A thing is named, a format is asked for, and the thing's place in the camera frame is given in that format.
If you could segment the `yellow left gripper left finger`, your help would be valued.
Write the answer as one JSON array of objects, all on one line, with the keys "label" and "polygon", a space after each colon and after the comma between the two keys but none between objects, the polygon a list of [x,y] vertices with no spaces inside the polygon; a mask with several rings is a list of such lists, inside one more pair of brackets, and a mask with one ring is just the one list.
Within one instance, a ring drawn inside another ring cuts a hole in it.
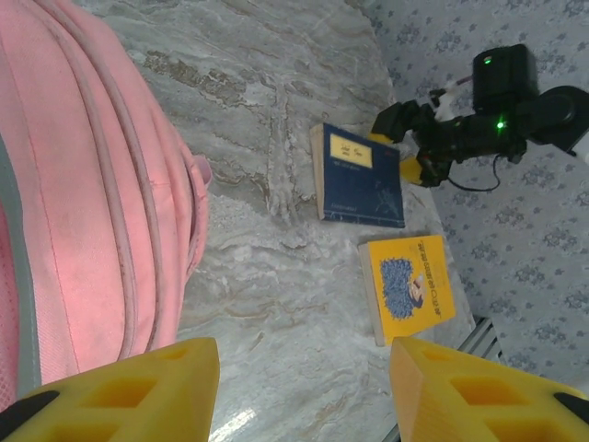
[{"label": "yellow left gripper left finger", "polygon": [[1,413],[4,441],[206,441],[220,376],[213,338],[46,384]]}]

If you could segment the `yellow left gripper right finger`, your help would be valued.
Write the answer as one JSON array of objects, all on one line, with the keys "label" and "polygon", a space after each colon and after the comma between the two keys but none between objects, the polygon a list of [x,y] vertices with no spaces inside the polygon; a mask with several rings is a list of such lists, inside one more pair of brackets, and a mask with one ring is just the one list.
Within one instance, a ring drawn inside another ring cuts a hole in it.
[{"label": "yellow left gripper right finger", "polygon": [[404,441],[585,441],[582,392],[417,338],[391,346],[390,382]]}]

